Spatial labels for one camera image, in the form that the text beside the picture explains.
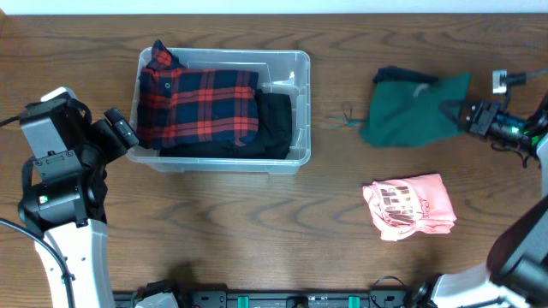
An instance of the white wall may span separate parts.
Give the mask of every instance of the white wall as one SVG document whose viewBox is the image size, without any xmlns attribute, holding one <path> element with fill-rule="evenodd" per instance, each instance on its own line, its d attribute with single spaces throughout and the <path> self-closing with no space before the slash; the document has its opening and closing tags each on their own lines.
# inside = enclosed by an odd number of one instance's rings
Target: white wall
<svg viewBox="0 0 548 308">
<path fill-rule="evenodd" d="M 548 0 L 0 0 L 8 15 L 546 13 Z"/>
</svg>

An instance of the shirt collar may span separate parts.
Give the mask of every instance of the shirt collar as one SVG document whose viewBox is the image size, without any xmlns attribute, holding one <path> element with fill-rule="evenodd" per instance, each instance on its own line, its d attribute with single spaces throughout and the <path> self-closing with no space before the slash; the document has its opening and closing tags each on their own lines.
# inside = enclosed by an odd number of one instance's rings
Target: shirt collar
<svg viewBox="0 0 548 308">
<path fill-rule="evenodd" d="M 146 65 L 154 70 L 170 70 L 176 68 L 185 68 L 179 62 L 179 58 L 174 56 L 164 44 L 157 39 L 152 47 L 152 60 Z"/>
</svg>

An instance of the black wire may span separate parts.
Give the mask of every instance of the black wire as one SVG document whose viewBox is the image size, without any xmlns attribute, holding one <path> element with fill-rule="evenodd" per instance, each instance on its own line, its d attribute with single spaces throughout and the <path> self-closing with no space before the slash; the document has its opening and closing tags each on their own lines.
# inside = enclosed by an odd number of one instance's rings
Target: black wire
<svg viewBox="0 0 548 308">
<path fill-rule="evenodd" d="M 8 124 L 10 124 L 12 121 L 17 121 L 17 120 L 19 120 L 19 119 L 20 119 L 20 117 L 19 117 L 18 115 L 12 116 L 12 117 L 10 117 L 10 118 L 4 120 L 4 121 L 1 121 L 1 122 L 0 122 L 0 127 L 2 127 L 2 126 L 4 126 L 4 125 L 8 125 Z"/>
<path fill-rule="evenodd" d="M 397 279 L 397 277 L 394 277 L 394 276 L 391 276 L 391 275 L 387 275 L 387 276 L 382 276 L 380 278 L 378 278 L 377 281 L 375 281 L 375 283 L 373 283 L 373 285 L 371 286 L 371 288 L 369 289 L 369 293 L 372 294 L 373 292 L 373 289 L 377 286 L 377 284 L 379 284 L 380 282 L 382 281 L 385 281 L 385 280 L 389 280 L 389 279 L 392 279 L 392 280 L 395 280 L 395 281 L 398 281 L 402 284 L 402 286 L 405 287 L 405 283 L 403 283 L 401 280 Z M 382 308 L 381 306 L 379 306 L 377 304 L 377 297 L 375 295 L 371 295 L 371 301 L 377 306 L 377 308 Z M 402 303 L 401 305 L 394 305 L 394 307 L 403 307 L 404 306 L 404 303 Z"/>
<path fill-rule="evenodd" d="M 531 78 L 539 77 L 540 75 L 543 75 L 543 74 L 548 74 L 548 68 L 541 69 L 540 71 L 536 71 L 532 73 L 527 73 L 527 78 L 531 79 Z"/>
<path fill-rule="evenodd" d="M 39 236 L 37 236 L 32 231 L 14 223 L 7 219 L 0 218 L 0 224 L 10 227 L 16 231 L 21 232 L 22 234 L 28 236 L 29 238 L 33 239 L 37 243 L 39 243 L 47 252 L 50 253 L 50 255 L 57 261 L 57 264 L 59 264 L 59 267 L 61 268 L 61 273 L 63 274 L 61 278 L 64 280 L 65 288 L 67 289 L 67 300 L 68 300 L 68 308 L 75 308 L 74 304 L 74 294 L 72 292 L 72 275 L 69 273 L 69 269 L 67 268 L 67 265 L 65 264 L 63 258 L 59 256 L 59 254 L 51 247 L 48 243 L 46 243 L 44 240 L 40 239 Z"/>
<path fill-rule="evenodd" d="M 504 99 L 503 107 L 501 108 L 501 111 L 506 111 L 508 108 L 508 105 L 510 104 L 510 99 L 512 98 L 512 88 L 508 87 L 506 90 L 506 99 Z"/>
<path fill-rule="evenodd" d="M 76 99 L 70 99 L 67 102 L 68 107 L 74 107 L 80 111 L 84 111 L 84 119 L 86 120 L 88 125 L 92 125 L 92 112 L 89 110 L 89 108 L 82 102 L 76 100 Z"/>
<path fill-rule="evenodd" d="M 21 169 L 21 183 L 23 185 L 23 194 L 25 194 L 33 185 L 33 169 L 35 157 L 27 159 L 23 168 Z"/>
<path fill-rule="evenodd" d="M 529 160 L 529 158 L 531 156 L 527 155 L 527 156 L 523 156 L 523 154 L 521 154 L 521 152 L 519 152 L 518 150 L 515 150 L 515 149 L 512 149 L 511 147 L 507 146 L 507 145 L 501 145 L 502 147 L 497 147 L 497 144 L 494 144 L 492 143 L 491 144 L 491 149 L 494 150 L 494 151 L 511 151 L 513 153 L 515 153 L 517 156 L 520 157 L 521 159 L 521 166 L 526 169 L 527 168 L 527 161 Z"/>
<path fill-rule="evenodd" d="M 496 299 L 488 300 L 488 301 L 485 301 L 485 302 L 482 302 L 482 303 L 459 306 L 457 308 L 480 308 L 480 307 L 485 307 L 485 306 L 495 305 L 495 304 L 501 305 L 501 304 L 504 304 L 505 302 L 506 302 L 506 298 L 498 297 Z"/>
</svg>

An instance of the plastic storage bin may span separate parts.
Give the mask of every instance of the plastic storage bin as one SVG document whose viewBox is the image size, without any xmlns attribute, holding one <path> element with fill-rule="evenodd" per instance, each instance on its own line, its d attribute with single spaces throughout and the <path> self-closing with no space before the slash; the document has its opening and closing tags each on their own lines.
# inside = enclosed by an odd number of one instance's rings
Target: plastic storage bin
<svg viewBox="0 0 548 308">
<path fill-rule="evenodd" d="M 134 100 L 129 125 L 137 126 L 140 70 L 151 60 L 151 49 L 139 56 Z M 293 140 L 286 159 L 234 159 L 160 157 L 159 151 L 136 146 L 128 151 L 129 160 L 145 163 L 160 172 L 235 171 L 293 175 L 308 162 L 310 146 L 310 57 L 299 50 L 208 50 L 169 48 L 187 68 L 241 69 L 259 73 L 258 88 L 263 92 L 288 94 L 293 109 Z"/>
</svg>

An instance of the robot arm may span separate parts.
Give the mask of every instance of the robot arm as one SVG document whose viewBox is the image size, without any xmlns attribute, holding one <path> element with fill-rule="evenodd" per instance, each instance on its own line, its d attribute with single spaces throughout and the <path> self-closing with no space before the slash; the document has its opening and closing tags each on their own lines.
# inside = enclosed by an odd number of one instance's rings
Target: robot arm
<svg viewBox="0 0 548 308">
<path fill-rule="evenodd" d="M 506 93 L 525 83 L 525 74 L 493 73 L 493 92 Z M 425 283 L 418 300 L 424 307 L 529 307 L 548 305 L 548 95 L 527 120 L 504 104 L 460 102 L 467 106 L 456 121 L 464 131 L 504 149 L 539 159 L 542 200 L 506 230 L 492 247 L 486 264 Z"/>
<path fill-rule="evenodd" d="M 72 277 L 73 294 L 67 294 L 59 265 L 36 244 L 56 308 L 68 307 L 68 296 L 79 308 L 115 306 L 107 264 L 104 167 L 138 140 L 118 110 L 105 116 L 108 120 L 92 123 L 90 110 L 67 88 L 29 104 L 20 116 L 34 153 L 22 172 L 21 220 L 64 258 Z M 42 178 L 34 186 L 33 168 Z"/>
</svg>

